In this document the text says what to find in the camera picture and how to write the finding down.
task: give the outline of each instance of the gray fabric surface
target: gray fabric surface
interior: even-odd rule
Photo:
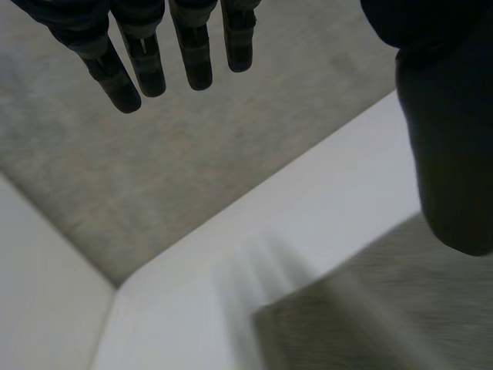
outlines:
[[[167,92],[123,115],[74,53],[0,2],[0,169],[114,284],[394,88],[395,51],[359,0],[264,0],[257,15],[253,67],[233,74],[213,13],[214,84],[194,92],[166,12]]]
[[[455,368],[493,368],[492,257],[469,257],[445,247],[420,215],[344,268],[406,318]],[[276,343],[268,348],[270,357],[281,358],[289,370],[374,368],[371,356],[357,355],[362,348],[331,313],[331,298],[323,289],[327,279],[330,275],[264,308],[266,324],[260,331]]]

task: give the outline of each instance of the white panel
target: white panel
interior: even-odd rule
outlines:
[[[86,370],[113,296],[0,176],[0,368]]]
[[[393,93],[137,271],[93,370],[259,368],[251,311],[418,211]]]

